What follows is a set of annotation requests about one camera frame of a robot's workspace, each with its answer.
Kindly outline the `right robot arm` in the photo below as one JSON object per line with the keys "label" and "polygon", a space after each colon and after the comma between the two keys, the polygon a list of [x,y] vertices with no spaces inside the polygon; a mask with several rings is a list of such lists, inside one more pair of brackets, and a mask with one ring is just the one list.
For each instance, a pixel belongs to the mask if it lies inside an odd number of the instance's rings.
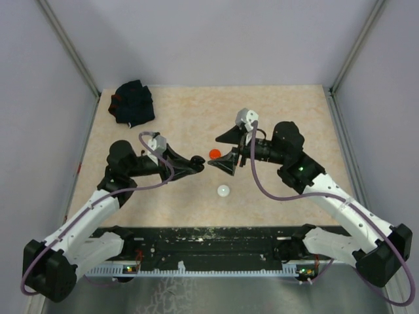
{"label": "right robot arm", "polygon": [[247,160],[252,167],[255,161],[280,165],[277,174],[297,193],[295,198],[310,198],[348,233],[334,234],[306,224],[293,236],[293,253],[301,259],[320,254],[339,260],[354,267],[369,284],[384,287],[409,258],[412,231],[379,218],[341,189],[303,151],[304,137],[294,122],[277,123],[270,140],[258,138],[255,126],[241,123],[216,137],[233,148],[209,164],[229,175]]}

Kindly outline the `white charging case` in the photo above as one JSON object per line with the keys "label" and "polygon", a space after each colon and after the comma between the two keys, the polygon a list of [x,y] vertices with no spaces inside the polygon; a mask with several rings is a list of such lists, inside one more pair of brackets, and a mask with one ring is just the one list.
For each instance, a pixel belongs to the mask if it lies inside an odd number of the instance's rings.
{"label": "white charging case", "polygon": [[225,184],[222,184],[222,185],[218,186],[217,194],[222,198],[225,198],[225,197],[229,196],[230,195],[229,186],[227,186]]}

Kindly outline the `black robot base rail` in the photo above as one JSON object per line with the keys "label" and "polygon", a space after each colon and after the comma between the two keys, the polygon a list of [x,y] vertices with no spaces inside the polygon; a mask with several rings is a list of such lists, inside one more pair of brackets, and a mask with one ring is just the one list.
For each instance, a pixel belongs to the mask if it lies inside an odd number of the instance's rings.
{"label": "black robot base rail", "polygon": [[324,261],[291,239],[296,232],[285,227],[174,227],[120,230],[127,240],[112,262],[138,262],[141,270],[281,270],[292,260]]}

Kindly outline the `black round charging case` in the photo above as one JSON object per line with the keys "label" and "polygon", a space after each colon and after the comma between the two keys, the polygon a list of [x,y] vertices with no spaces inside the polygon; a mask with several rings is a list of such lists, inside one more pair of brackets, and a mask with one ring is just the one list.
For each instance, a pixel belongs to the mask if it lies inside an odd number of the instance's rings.
{"label": "black round charging case", "polygon": [[202,172],[205,168],[206,160],[198,155],[193,156],[190,159],[190,167],[197,173]]}

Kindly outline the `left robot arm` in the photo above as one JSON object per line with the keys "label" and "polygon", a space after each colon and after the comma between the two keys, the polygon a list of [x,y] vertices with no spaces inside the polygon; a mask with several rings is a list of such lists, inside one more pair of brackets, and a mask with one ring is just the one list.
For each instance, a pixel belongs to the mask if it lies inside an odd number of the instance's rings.
{"label": "left robot arm", "polygon": [[163,136],[150,135],[145,144],[148,151],[141,155],[128,141],[115,141],[109,148],[104,178],[89,200],[44,240],[32,239],[24,247],[20,283],[23,294],[41,294],[61,302],[92,268],[116,256],[127,260],[135,255],[136,243],[121,227],[112,227],[99,238],[93,233],[134,192],[141,190],[136,177],[159,175],[157,187],[161,187],[204,170],[203,157],[188,160],[174,152]]}

